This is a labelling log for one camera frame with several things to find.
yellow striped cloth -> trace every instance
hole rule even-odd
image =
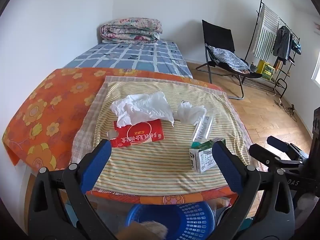
[[[93,146],[106,138],[117,117],[110,110],[113,101],[131,94],[152,94],[162,91],[171,106],[188,101],[194,106],[214,103],[216,118],[210,138],[222,137],[232,154],[240,157],[245,165],[249,155],[239,125],[227,103],[226,96],[214,95],[189,84],[160,82],[110,82],[94,134]],[[202,192],[227,185],[217,166],[202,174],[191,170],[189,148],[194,131],[192,125],[162,120],[164,140],[129,147],[113,148],[111,157],[100,174],[95,187],[131,195],[178,195]]]

screw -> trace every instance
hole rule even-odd
[[[281,170],[281,169],[277,169],[277,173],[278,173],[279,175],[283,175],[283,174],[284,174],[283,170]]]
[[[254,171],[256,168],[255,168],[253,165],[248,165],[248,166],[247,166],[247,169],[248,169],[249,171]]]
[[[39,172],[40,173],[45,173],[47,171],[47,168],[46,167],[42,167],[41,169],[39,169]]]
[[[70,165],[69,165],[69,170],[75,170],[76,168],[78,167],[78,164],[76,164],[76,163],[71,163]]]

window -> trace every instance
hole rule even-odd
[[[317,83],[318,86],[320,86],[320,53],[317,61],[317,65],[315,68],[315,71],[312,75],[312,79]]]

blue laundry basket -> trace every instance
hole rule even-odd
[[[156,221],[168,229],[166,240],[205,240],[214,229],[214,216],[206,202],[181,205],[134,205],[125,222]]]

red box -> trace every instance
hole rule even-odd
[[[124,147],[164,139],[160,119],[137,123],[133,126],[126,125],[121,128],[117,127],[117,121],[114,121],[114,127],[119,135],[110,140],[112,147]]]

